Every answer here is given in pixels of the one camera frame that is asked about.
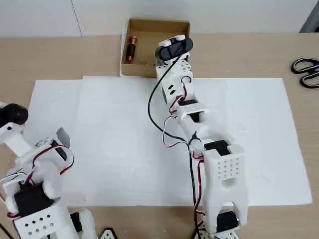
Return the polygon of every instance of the scissors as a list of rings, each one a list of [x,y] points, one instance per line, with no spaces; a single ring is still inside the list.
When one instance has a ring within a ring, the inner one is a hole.
[[[300,63],[310,63],[310,66],[298,69],[297,65]],[[300,78],[300,84],[303,87],[314,89],[314,88],[319,88],[319,83],[318,84],[310,84],[307,83],[307,80],[313,79],[314,77],[319,76],[319,60],[314,59],[314,58],[300,58],[296,60],[292,65],[291,65],[291,71],[295,74],[302,74],[302,73],[308,73],[307,75],[304,75]]]

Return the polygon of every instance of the brown cardboard box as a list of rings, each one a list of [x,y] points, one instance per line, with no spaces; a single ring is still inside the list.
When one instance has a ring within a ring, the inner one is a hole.
[[[188,21],[147,20],[131,18],[129,20],[122,57],[122,74],[129,76],[156,77],[155,50],[159,42],[176,35],[189,35]],[[131,63],[126,60],[126,50],[131,36],[136,36],[135,56]]]

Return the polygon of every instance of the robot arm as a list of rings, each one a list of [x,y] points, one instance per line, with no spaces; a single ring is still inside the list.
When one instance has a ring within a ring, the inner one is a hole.
[[[8,217],[22,239],[97,239],[91,212],[70,215],[61,197],[61,175],[74,163],[69,136],[61,128],[32,147],[20,134],[27,118],[26,108],[0,103],[0,144],[17,155],[2,179]]]
[[[211,238],[234,238],[229,235],[236,235],[234,230],[247,223],[244,150],[196,98],[191,66],[186,60],[192,45],[184,35],[159,43],[157,79],[169,112],[176,116],[187,137],[193,158],[203,160],[205,165],[205,230]],[[223,205],[229,202],[233,210],[224,211]]]

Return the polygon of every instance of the wall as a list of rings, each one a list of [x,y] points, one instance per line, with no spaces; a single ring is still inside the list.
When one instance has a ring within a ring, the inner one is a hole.
[[[0,37],[120,34],[130,16],[190,20],[192,32],[299,32],[317,0],[73,0],[73,3],[75,12],[71,0],[0,0]]]

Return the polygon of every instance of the wooden table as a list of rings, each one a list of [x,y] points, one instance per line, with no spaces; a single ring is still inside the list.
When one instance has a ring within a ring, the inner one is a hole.
[[[317,90],[299,85],[290,64],[301,56],[319,58],[319,34],[193,35],[190,62],[196,77],[283,77],[307,167],[314,203],[250,207],[242,239],[317,239],[319,236],[319,103]],[[119,74],[120,36],[0,40],[0,100],[28,106],[37,79],[81,79]],[[14,156],[0,146],[0,175]],[[192,208],[91,208],[97,231],[113,227],[120,239],[187,239]],[[13,232],[0,206],[0,223]]]

